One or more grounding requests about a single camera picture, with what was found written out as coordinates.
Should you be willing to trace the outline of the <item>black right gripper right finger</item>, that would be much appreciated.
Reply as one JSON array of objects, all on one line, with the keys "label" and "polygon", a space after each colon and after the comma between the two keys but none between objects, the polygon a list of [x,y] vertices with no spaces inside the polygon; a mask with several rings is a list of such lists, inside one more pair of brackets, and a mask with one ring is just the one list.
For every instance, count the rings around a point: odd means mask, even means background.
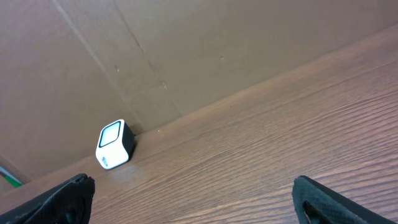
[{"label": "black right gripper right finger", "polygon": [[294,180],[292,198],[300,224],[394,224],[304,175]]}]

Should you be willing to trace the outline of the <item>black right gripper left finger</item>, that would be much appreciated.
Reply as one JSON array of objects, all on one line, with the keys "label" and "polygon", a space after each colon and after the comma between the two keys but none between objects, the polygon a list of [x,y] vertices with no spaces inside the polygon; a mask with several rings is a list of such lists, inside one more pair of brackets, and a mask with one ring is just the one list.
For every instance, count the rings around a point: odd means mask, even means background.
[{"label": "black right gripper left finger", "polygon": [[78,174],[1,215],[3,224],[89,224],[95,180]]}]

